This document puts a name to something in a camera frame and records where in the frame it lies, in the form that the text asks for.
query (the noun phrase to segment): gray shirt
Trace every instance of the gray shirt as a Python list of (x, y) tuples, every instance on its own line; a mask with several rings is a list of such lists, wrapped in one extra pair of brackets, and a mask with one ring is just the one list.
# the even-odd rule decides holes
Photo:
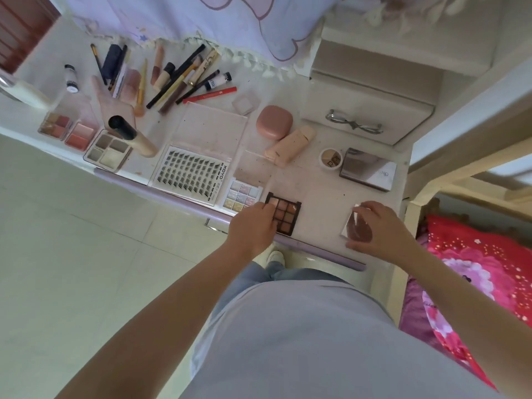
[(198, 341), (188, 398), (499, 398), (340, 282), (248, 288)]

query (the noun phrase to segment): pink compact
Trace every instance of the pink compact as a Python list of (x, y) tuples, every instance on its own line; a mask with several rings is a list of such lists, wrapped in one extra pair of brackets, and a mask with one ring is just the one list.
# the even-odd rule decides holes
[(257, 131), (270, 140), (281, 140), (290, 131), (293, 121), (292, 113), (286, 109), (268, 105), (257, 118)]

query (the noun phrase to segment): blue jeans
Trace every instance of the blue jeans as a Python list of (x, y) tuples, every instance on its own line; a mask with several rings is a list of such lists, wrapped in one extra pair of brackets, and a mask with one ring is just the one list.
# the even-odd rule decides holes
[(339, 277), (315, 268), (285, 268), (280, 262), (270, 262), (266, 268), (263, 268), (258, 263), (251, 262), (223, 292), (212, 310), (211, 319), (214, 319), (242, 291), (260, 283), (278, 280), (329, 280), (330, 282), (347, 283)]

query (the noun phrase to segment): wooden bed frame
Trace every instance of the wooden bed frame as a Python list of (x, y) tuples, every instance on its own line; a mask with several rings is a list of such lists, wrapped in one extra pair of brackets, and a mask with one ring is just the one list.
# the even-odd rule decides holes
[[(416, 234), (437, 193), (457, 197), (532, 222), (532, 186), (511, 190), (474, 176), (532, 154), (532, 96), (518, 101), (411, 167), (404, 222)], [(377, 271), (371, 294), (399, 323), (408, 275), (390, 266)]]

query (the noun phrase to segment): white drawer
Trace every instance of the white drawer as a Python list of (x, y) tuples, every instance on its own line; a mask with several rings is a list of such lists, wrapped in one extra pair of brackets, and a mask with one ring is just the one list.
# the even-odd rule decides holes
[[(318, 73), (312, 74), (310, 83), (302, 109), (303, 119), (389, 145), (401, 140), (428, 118), (434, 109), (432, 105)], [(333, 123), (325, 117), (331, 109), (346, 114), (347, 119), (355, 120), (360, 125), (375, 127), (380, 124), (382, 133), (370, 134), (362, 129), (352, 130), (348, 124)]]

